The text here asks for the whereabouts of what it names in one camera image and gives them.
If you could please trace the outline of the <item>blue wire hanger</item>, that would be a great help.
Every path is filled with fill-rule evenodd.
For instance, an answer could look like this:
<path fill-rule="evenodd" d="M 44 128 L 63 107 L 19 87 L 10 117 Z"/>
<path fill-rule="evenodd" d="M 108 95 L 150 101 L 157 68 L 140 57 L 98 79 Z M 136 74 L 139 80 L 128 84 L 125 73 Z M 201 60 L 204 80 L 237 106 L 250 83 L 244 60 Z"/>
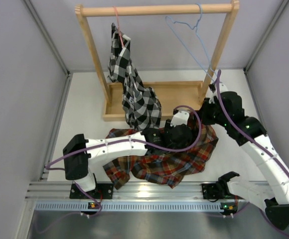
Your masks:
<path fill-rule="evenodd" d="M 187 21 L 175 20 L 171 15 L 167 15 L 164 20 L 190 57 L 195 61 L 199 68 L 205 72 L 206 76 L 210 77 L 211 84 L 214 84 L 217 79 L 217 73 L 216 70 L 211 70 L 211 72 L 208 73 L 208 68 L 211 66 L 211 57 L 199 34 L 199 25 L 203 18 L 203 8 L 200 3 L 196 3 L 195 6 L 199 8 L 200 13 L 197 14 L 198 17 L 192 24 Z M 203 51 L 204 56 L 202 58 L 206 60 L 207 63 L 204 64 L 200 61 L 199 50 Z"/>

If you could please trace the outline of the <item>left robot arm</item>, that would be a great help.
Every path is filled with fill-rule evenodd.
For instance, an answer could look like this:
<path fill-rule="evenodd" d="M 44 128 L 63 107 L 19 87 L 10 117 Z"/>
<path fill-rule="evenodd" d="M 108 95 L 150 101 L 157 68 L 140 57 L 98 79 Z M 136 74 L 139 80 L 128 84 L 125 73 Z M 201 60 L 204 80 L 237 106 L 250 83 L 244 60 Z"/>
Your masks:
<path fill-rule="evenodd" d="M 63 148 L 65 179 L 77 183 L 81 194 L 91 199 L 98 192 L 93 164 L 104 166 L 123 156 L 162 155 L 188 147 L 192 139 L 188 119 L 175 118 L 167 120 L 162 131 L 147 128 L 107 139 L 86 139 L 84 134 L 77 134 Z"/>

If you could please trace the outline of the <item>red brown plaid shirt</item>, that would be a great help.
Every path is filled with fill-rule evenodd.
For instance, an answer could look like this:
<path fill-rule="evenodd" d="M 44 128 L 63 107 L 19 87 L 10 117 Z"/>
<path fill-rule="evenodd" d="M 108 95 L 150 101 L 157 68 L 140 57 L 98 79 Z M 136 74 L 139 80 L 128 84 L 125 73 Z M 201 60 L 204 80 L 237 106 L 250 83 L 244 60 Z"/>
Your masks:
<path fill-rule="evenodd" d="M 204 171 L 218 140 L 212 126 L 202 125 L 199 141 L 188 151 L 142 157 L 118 157 L 105 164 L 103 169 L 117 190 L 130 180 L 130 175 L 174 188 L 186 175 Z"/>

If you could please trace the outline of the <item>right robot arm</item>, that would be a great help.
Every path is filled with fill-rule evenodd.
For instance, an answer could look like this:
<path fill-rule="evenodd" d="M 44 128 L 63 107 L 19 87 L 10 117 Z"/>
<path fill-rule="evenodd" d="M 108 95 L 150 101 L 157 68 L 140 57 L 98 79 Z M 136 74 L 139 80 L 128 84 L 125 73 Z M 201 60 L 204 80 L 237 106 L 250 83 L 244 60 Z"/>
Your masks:
<path fill-rule="evenodd" d="M 222 92 L 205 98 L 198 115 L 205 125 L 218 124 L 249 155 L 268 186 L 244 180 L 228 172 L 218 178 L 220 197 L 238 196 L 257 206 L 279 230 L 289 227 L 289 169 L 274 149 L 270 137 L 255 117 L 245 115 L 242 98 L 235 92 Z"/>

